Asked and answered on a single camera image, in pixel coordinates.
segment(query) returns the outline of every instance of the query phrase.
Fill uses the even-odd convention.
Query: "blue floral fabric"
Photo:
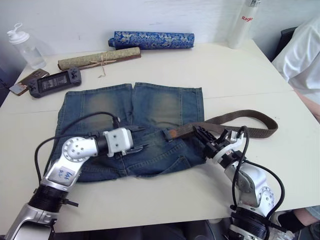
[[[193,33],[148,32],[148,31],[115,31],[108,44],[115,49],[139,47],[151,49],[189,49],[193,48]]]

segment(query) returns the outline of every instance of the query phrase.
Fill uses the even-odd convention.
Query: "person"
[[[320,123],[320,15],[295,29],[272,64]]]
[[[270,228],[269,240],[292,240],[296,232],[320,221],[320,206],[298,208],[288,212],[275,212],[271,216],[271,221],[287,229],[287,231],[282,232]]]

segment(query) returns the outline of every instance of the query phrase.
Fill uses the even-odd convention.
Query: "plastic water bottle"
[[[30,38],[30,35],[24,31],[17,32],[17,29],[21,26],[22,23],[17,23],[14,25],[14,30],[7,32],[9,43],[20,52],[33,69],[41,69],[46,66],[46,62],[36,48],[34,41]]]
[[[231,49],[239,49],[248,38],[248,32],[254,20],[260,0],[246,0],[240,15],[228,38],[228,46]]]

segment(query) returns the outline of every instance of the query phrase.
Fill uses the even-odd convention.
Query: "smartphone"
[[[43,77],[46,77],[50,75],[47,71],[43,69],[37,69],[34,72],[32,72],[30,75],[26,76],[24,79],[13,85],[9,88],[11,92],[13,92],[15,95],[20,96],[24,94],[28,90],[28,83],[31,80],[38,80]]]

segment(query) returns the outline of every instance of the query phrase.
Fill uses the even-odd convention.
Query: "brown belt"
[[[208,131],[216,132],[218,134],[221,134],[224,131],[224,129],[237,132],[240,129],[240,127],[226,126],[221,124],[224,124],[226,122],[229,122],[231,120],[234,120],[240,117],[255,118],[263,122],[268,128],[268,129],[263,129],[263,128],[248,127],[249,136],[251,138],[265,139],[270,137],[278,129],[278,124],[272,118],[268,117],[267,115],[259,111],[239,110],[239,111],[230,112],[221,116],[213,117],[209,120],[206,120],[205,122],[192,122],[192,123],[180,126],[176,129],[170,130],[169,134],[173,139],[187,137],[194,132],[194,128],[193,128],[194,126],[200,126]]]

